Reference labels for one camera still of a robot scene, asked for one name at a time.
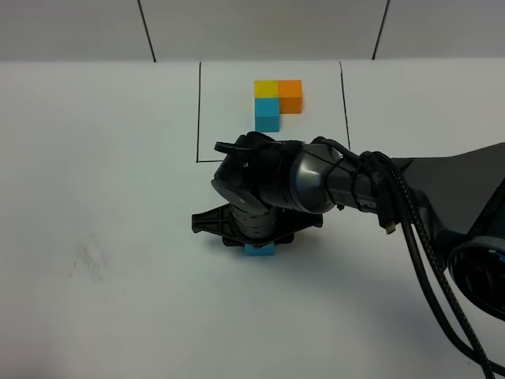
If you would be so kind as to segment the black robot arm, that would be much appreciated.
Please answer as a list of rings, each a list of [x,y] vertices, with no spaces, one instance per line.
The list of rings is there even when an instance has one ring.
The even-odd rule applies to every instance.
[[[193,215],[192,229],[218,235],[227,246],[291,242],[297,232],[320,227],[333,208],[375,214],[387,230],[399,222],[394,180],[377,154],[355,155],[324,137],[307,144],[258,132],[215,149],[225,159],[211,184],[226,203]],[[392,164],[412,192],[442,269],[475,306],[503,318],[503,144]]]

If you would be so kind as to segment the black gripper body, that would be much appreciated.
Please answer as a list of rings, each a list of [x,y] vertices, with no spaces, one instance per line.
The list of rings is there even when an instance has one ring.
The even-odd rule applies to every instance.
[[[299,231],[322,226],[321,215],[277,207],[255,215],[228,204],[192,215],[193,232],[218,235],[225,246],[289,244]]]

